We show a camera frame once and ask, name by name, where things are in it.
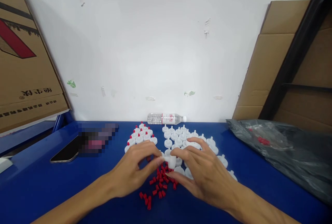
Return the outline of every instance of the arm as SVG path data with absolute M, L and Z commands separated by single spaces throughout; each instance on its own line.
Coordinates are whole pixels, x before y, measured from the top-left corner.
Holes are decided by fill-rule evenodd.
M 151 155 L 155 159 L 140 170 L 138 164 Z M 124 197 L 142 186 L 146 178 L 164 161 L 161 155 L 149 140 L 130 147 L 113 170 L 35 220 L 33 224 L 77 223 L 92 209 L 115 197 Z
M 168 176 L 176 179 L 195 197 L 225 210 L 243 223 L 298 223 L 235 181 L 202 139 L 189 138 L 188 141 L 197 142 L 203 150 L 187 146 L 183 150 L 175 148 L 171 155 L 186 162 L 194 180 L 174 171 Z

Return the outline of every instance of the white wall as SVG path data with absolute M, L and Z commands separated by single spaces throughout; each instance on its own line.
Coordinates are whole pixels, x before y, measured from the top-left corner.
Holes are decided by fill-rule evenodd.
M 272 0 L 28 1 L 77 120 L 218 122 L 232 117 Z

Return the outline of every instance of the blue table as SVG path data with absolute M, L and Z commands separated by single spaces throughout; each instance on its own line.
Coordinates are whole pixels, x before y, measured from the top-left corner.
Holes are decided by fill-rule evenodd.
M 72 122 L 12 158 L 14 166 L 0 174 L 1 223 L 30 223 L 67 200 L 100 175 L 110 171 L 124 154 L 136 122 L 117 122 L 119 131 L 100 157 L 77 157 L 70 163 L 49 160 L 77 136 L 79 128 L 97 128 L 106 122 Z M 239 182 L 302 223 L 326 223 L 331 209 L 285 177 L 229 130 L 226 123 L 186 123 L 190 131 L 213 136 L 219 154 L 225 154 Z M 164 151 L 162 126 L 151 126 Z M 113 199 L 94 209 L 81 223 L 237 223 L 226 212 L 194 198 L 184 187 L 153 197 L 148 211 L 140 191 L 150 193 L 149 179 L 127 197 Z

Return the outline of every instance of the hand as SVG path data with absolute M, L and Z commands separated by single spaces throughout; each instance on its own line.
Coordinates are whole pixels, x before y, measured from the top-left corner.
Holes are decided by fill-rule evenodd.
M 140 170 L 139 163 L 151 155 L 155 158 Z M 131 146 L 114 169 L 99 177 L 84 190 L 89 192 L 88 195 L 93 193 L 94 207 L 97 207 L 112 198 L 124 197 L 137 190 L 163 161 L 162 153 L 155 144 L 146 140 Z
M 182 184 L 195 197 L 215 207 L 231 211 L 237 204 L 237 196 L 243 190 L 243 186 L 232 178 L 203 139 L 188 138 L 187 140 L 198 143 L 203 150 L 187 146 L 183 150 L 175 148 L 170 154 L 186 162 L 194 180 L 174 171 L 168 175 Z

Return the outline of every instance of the smartphone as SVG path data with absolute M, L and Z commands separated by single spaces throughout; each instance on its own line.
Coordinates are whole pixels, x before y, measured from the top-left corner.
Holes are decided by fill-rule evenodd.
M 69 144 L 67 144 L 61 151 L 59 151 L 52 159 L 51 163 L 56 162 L 70 162 L 77 157 L 79 148 L 82 146 L 82 136 L 77 136 Z

